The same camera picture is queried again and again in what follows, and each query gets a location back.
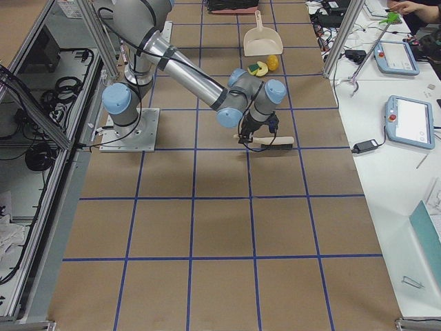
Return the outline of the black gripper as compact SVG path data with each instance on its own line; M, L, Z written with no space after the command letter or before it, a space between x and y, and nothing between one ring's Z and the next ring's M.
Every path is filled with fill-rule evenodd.
M267 126L269 133L273 135L273 137L269 139L269 143L271 143L275 139L278 131L278 117L276 116L276 113L273 112L270 114L270 116L263 122L259 122L250 114L247 114L239 130L239 143L257 142L258 139L254 137L254 133L262 126Z

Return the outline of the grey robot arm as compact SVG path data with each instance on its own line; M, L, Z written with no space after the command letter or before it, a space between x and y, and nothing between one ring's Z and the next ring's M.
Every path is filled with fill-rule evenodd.
M109 29L129 49L125 78L152 79L156 66L216 111L217 121L226 128L237 128L236 138L243 145L259 143L264 148L292 145L293 137L278 136L275 108L285 98L285 85L275 79L263 81L241 68L232 72L222 86L194 65L178 48L162 37L173 1L117 1Z

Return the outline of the person hand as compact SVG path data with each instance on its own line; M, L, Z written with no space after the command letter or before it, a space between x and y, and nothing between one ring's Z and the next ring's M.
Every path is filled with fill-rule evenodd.
M407 15L419 9L420 4L412 1L388 1L387 5L390 10L398 12L401 15Z

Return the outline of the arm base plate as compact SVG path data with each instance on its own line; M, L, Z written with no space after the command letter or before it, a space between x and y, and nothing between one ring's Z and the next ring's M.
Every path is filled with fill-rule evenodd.
M137 111L141 113L141 119L125 128L114 125L111 116L107 116L106 126L111 128L103 131L101 152L155 151L160 109L137 108Z

